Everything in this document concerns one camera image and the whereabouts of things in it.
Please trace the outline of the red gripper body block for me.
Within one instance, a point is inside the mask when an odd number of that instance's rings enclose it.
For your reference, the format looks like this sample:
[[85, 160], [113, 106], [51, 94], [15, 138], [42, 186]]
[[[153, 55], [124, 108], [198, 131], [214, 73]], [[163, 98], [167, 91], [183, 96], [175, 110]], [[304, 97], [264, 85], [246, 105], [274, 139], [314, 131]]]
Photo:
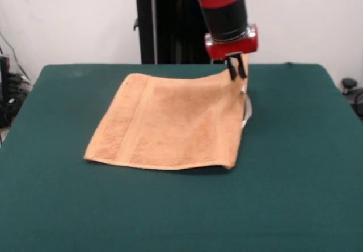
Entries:
[[218, 42], [209, 33], [205, 35], [205, 47], [211, 59], [225, 59], [235, 54], [256, 52], [258, 49], [258, 28], [255, 24], [246, 27], [244, 34], [234, 40]]

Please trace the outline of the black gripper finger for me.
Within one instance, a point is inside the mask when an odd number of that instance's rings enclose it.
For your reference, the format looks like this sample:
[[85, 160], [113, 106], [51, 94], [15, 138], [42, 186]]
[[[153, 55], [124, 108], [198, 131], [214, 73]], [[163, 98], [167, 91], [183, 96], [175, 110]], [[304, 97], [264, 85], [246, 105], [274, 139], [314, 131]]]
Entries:
[[246, 79], [247, 78], [247, 73], [246, 73], [246, 68], [244, 66], [244, 62], [243, 62], [243, 55], [238, 54], [238, 55], [235, 56], [235, 58], [238, 60], [238, 73], [239, 73], [239, 76], [241, 77], [241, 79]]
[[229, 69], [231, 80], [235, 80], [237, 77], [237, 72], [235, 70], [235, 66], [233, 65], [233, 61], [231, 57], [226, 57], [226, 64]]

